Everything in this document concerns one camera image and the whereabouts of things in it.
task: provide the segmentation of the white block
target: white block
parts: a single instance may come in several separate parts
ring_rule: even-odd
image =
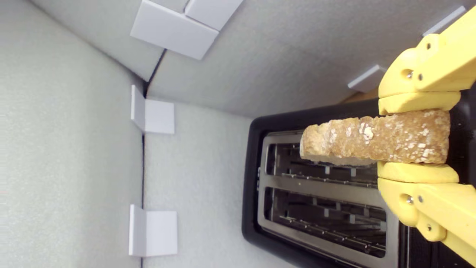
[[[152,257],[177,253],[177,212],[144,211],[130,205],[129,255]]]
[[[463,16],[465,13],[466,13],[466,8],[463,6],[460,6],[455,11],[451,12],[448,16],[440,20],[433,27],[431,27],[426,32],[424,32],[422,36],[425,37],[431,33],[441,33],[446,28],[448,28],[453,22],[459,19],[459,17]]]
[[[174,134],[174,104],[146,100],[146,132]]]
[[[136,206],[130,205],[129,216],[129,255],[144,257],[146,255],[146,212]]]
[[[131,95],[130,118],[142,132],[175,133],[173,103],[146,100],[134,85]]]
[[[375,65],[347,84],[347,86],[355,91],[364,93],[369,92],[380,84],[380,81],[382,80],[382,77],[384,77],[386,71],[387,70],[385,68]]]
[[[144,132],[146,129],[146,100],[135,85],[132,85],[130,102],[130,118]]]
[[[147,212],[147,256],[178,253],[177,212]]]
[[[164,8],[142,0],[130,35],[201,60],[218,35],[218,31]]]
[[[243,0],[190,0],[185,15],[219,31],[241,2]]]

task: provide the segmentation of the toaster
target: toaster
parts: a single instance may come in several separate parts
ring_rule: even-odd
[[[476,89],[450,111],[447,164],[476,185]],[[402,225],[377,188],[377,166],[335,166],[299,156],[303,130],[332,119],[378,116],[378,99],[263,116],[249,130],[244,238],[298,267],[471,267],[441,242]]]

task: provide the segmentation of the toaster slot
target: toaster slot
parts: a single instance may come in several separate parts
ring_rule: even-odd
[[[377,165],[336,166],[301,159],[299,143],[270,144],[267,152],[267,175],[310,179],[361,187],[377,187]]]
[[[385,256],[387,215],[380,207],[267,187],[265,218],[378,258]]]
[[[397,268],[398,218],[377,189],[377,167],[301,159],[301,131],[269,133],[258,170],[258,224],[353,267]]]

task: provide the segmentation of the wooden surface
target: wooden surface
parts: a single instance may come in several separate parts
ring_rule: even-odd
[[[359,102],[363,100],[370,100],[370,99],[375,99],[378,98],[378,87],[374,88],[373,90],[367,92],[367,93],[361,93],[358,92],[347,99],[345,99],[341,103],[352,103],[352,102]]]

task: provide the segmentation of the bread crust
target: bread crust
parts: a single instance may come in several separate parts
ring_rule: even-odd
[[[449,132],[449,112],[441,110],[331,120],[305,129],[300,154],[313,161],[325,156],[443,164]]]

